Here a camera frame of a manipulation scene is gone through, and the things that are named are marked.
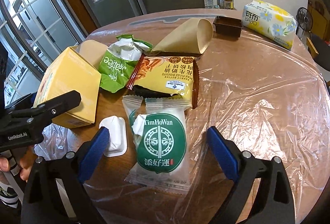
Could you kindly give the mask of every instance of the glass door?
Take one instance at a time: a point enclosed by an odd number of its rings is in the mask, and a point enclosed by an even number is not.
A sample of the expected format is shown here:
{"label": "glass door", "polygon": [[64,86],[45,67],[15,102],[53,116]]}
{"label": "glass door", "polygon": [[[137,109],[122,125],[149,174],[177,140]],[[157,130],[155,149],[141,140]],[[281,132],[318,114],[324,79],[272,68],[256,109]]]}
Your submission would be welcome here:
{"label": "glass door", "polygon": [[37,91],[52,61],[78,42],[51,0],[0,0],[0,11],[0,43],[8,51],[8,105]]}

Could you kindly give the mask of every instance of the yellow box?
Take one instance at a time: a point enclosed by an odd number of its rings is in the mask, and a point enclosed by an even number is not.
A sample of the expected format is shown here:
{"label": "yellow box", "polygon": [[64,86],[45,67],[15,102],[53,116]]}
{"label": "yellow box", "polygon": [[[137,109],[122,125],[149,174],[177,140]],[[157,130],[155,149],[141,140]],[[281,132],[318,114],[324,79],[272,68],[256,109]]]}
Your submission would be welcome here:
{"label": "yellow box", "polygon": [[65,49],[47,68],[39,86],[34,107],[72,90],[81,95],[80,105],[53,119],[53,123],[75,128],[95,122],[101,74],[75,47]]}

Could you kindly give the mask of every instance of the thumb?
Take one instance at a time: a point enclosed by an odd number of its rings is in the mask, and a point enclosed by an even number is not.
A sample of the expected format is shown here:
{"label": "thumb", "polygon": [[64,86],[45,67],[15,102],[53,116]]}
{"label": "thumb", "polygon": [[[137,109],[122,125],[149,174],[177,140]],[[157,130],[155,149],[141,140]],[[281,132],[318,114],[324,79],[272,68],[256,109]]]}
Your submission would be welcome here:
{"label": "thumb", "polygon": [[9,162],[6,158],[0,157],[0,171],[8,172],[9,169]]}

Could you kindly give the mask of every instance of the blue flower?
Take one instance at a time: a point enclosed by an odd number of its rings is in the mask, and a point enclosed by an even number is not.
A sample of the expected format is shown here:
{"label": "blue flower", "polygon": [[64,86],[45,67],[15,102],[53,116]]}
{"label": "blue flower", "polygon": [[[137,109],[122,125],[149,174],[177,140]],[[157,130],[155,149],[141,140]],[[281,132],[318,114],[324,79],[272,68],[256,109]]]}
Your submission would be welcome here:
{"label": "blue flower", "polygon": [[281,36],[284,34],[283,27],[278,24],[273,24],[273,31],[274,31],[274,34],[277,36]]}
{"label": "blue flower", "polygon": [[268,13],[260,13],[260,16],[262,19],[265,19],[267,21],[271,21],[272,20],[272,14],[268,14]]}
{"label": "blue flower", "polygon": [[288,27],[288,31],[295,31],[297,27],[296,22],[294,20],[288,21],[286,23],[286,26]]}

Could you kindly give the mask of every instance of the green circular logo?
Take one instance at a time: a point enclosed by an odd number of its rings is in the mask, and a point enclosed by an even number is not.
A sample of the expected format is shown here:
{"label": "green circular logo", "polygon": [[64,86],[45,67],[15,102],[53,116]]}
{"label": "green circular logo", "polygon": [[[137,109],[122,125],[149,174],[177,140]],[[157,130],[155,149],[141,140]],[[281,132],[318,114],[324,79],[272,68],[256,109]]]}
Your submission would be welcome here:
{"label": "green circular logo", "polygon": [[171,114],[151,114],[146,117],[142,140],[137,150],[137,162],[156,173],[171,172],[181,163],[186,151],[184,127]]}

